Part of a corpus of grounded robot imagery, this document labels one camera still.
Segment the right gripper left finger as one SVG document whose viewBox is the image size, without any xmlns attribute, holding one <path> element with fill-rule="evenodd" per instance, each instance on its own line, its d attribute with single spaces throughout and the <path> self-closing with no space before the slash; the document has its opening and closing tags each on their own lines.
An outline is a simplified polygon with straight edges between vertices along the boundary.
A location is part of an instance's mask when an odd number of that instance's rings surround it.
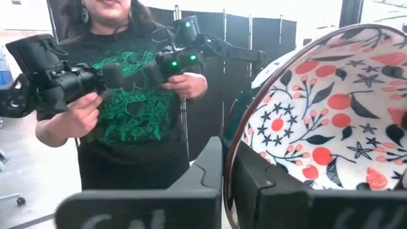
<svg viewBox="0 0 407 229">
<path fill-rule="evenodd" d="M 57 208 L 57 229 L 220 229 L 223 155 L 218 137 L 166 190 L 84 191 Z"/>
</svg>

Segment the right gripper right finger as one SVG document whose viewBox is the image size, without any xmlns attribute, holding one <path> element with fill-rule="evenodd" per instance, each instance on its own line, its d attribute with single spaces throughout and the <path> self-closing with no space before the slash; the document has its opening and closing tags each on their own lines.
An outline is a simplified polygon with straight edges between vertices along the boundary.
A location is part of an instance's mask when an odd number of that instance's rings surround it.
<svg viewBox="0 0 407 229">
<path fill-rule="evenodd" d="M 241 228 L 406 229 L 405 191 L 313 190 L 244 143 L 231 195 Z"/>
</svg>

